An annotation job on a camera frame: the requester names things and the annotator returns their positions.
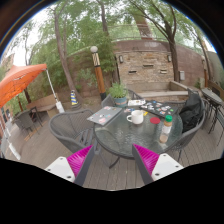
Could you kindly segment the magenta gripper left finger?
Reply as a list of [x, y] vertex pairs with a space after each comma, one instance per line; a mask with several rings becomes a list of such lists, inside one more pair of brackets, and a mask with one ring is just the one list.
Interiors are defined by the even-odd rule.
[[82, 186], [93, 156], [94, 148], [90, 145], [69, 157], [58, 157], [46, 168], [46, 171]]

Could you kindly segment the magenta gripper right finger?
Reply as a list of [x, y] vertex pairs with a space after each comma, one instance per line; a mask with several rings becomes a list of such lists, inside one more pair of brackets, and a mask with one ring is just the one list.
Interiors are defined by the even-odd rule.
[[132, 154], [145, 185], [183, 169], [168, 154], [157, 154], [137, 144], [132, 145]]

